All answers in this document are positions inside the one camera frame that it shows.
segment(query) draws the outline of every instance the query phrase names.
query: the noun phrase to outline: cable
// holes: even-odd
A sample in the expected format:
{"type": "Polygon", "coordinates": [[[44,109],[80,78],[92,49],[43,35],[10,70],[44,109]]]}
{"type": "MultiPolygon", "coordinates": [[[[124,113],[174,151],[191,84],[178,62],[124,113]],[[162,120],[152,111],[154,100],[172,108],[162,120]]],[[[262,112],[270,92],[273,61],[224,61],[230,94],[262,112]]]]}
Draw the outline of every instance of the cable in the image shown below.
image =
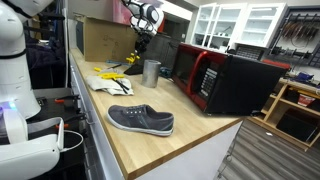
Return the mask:
{"type": "Polygon", "coordinates": [[[63,149],[60,151],[60,153],[67,152],[67,151],[69,151],[69,150],[71,150],[71,149],[74,149],[74,148],[80,146],[80,144],[83,142],[83,136],[82,136],[80,133],[77,133],[77,132],[75,132],[75,131],[69,131],[69,130],[64,130],[64,132],[66,132],[66,133],[72,133],[72,134],[76,134],[76,135],[80,136],[81,141],[80,141],[77,145],[75,145],[75,146],[73,146],[73,147],[71,147],[71,148],[63,148],[63,149]]]}

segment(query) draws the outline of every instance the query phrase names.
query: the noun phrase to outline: sneaker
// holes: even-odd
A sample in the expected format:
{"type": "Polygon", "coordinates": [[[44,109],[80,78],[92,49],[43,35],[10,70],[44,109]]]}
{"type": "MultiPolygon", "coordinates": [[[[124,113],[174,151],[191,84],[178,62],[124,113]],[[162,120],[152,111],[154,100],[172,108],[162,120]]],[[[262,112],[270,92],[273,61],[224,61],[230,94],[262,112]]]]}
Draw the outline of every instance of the sneaker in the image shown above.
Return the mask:
{"type": "Polygon", "coordinates": [[[149,105],[123,107],[113,105],[107,113],[109,121],[119,129],[169,136],[173,131],[173,115],[156,112],[149,105]]]}

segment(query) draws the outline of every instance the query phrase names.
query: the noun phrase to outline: stainless steel cup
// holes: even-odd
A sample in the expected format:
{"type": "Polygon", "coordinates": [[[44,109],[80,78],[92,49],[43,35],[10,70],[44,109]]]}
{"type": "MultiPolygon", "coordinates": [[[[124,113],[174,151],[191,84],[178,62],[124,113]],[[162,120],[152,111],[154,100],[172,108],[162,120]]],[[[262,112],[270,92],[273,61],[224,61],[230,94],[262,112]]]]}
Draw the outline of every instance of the stainless steel cup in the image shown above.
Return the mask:
{"type": "Polygon", "coordinates": [[[157,87],[161,63],[155,60],[145,60],[142,74],[142,85],[149,88],[157,87]]]}

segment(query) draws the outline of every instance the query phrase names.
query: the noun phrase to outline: microwave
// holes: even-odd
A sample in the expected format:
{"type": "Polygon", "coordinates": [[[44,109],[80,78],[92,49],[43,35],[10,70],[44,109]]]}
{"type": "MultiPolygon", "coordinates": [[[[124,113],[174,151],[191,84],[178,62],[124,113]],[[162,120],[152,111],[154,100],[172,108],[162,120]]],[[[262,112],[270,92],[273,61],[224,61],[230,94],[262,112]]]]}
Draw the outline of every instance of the microwave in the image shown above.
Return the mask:
{"type": "Polygon", "coordinates": [[[259,113],[286,69],[180,43],[174,83],[206,114],[259,113]]]}

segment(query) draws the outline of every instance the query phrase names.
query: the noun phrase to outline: white cabinet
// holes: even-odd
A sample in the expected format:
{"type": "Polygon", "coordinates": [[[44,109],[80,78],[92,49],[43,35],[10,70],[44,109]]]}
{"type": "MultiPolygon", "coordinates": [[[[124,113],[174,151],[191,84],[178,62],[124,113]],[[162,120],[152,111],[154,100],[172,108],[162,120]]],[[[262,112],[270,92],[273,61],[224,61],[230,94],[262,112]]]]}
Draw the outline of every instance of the white cabinet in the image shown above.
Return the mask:
{"type": "Polygon", "coordinates": [[[250,4],[236,43],[268,47],[285,10],[285,3],[250,4]]]}
{"type": "Polygon", "coordinates": [[[216,3],[200,6],[190,44],[203,46],[208,36],[209,25],[216,9],[216,3]]]}
{"type": "Polygon", "coordinates": [[[234,32],[240,28],[246,6],[246,3],[200,6],[191,44],[224,51],[236,37],[234,32]]]}

